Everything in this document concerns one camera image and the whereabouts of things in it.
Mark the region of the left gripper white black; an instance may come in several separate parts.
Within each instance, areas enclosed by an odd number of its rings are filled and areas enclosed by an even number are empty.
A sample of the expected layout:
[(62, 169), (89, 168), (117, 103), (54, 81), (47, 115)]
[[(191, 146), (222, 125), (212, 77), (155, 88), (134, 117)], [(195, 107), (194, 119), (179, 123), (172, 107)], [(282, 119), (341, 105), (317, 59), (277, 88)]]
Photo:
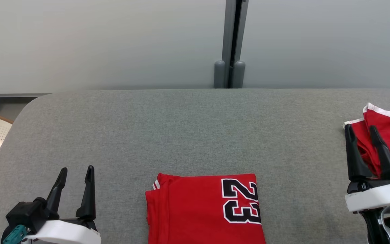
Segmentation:
[[(62, 168), (46, 199), (46, 212), (48, 219), (59, 219), (58, 214), (61, 193), (67, 179), (67, 168)], [(81, 206), (76, 211), (80, 220), (95, 220), (95, 176), (94, 167), (88, 166), (85, 175), (85, 190)], [(23, 239), (36, 240), (37, 244), (100, 244), (102, 242), (99, 232), (88, 227), (68, 223), (61, 220), (46, 221), (36, 234), (28, 234)]]

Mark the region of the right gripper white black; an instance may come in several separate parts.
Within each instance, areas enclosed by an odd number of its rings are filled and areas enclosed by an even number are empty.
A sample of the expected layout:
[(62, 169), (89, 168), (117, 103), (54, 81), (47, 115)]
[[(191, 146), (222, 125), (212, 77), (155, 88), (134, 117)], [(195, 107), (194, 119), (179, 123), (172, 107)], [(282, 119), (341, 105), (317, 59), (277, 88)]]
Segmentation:
[[(377, 150), (380, 161), (380, 179), (390, 180), (390, 150), (382, 139), (376, 126), (370, 126), (370, 137)], [(357, 182), (364, 179), (374, 179), (373, 173), (362, 159), (358, 147), (358, 138), (351, 124), (345, 125), (345, 142), (348, 164), (348, 179)], [(375, 187), (364, 192), (351, 193), (345, 196), (349, 212), (361, 212), (388, 207), (390, 212), (390, 184)]]

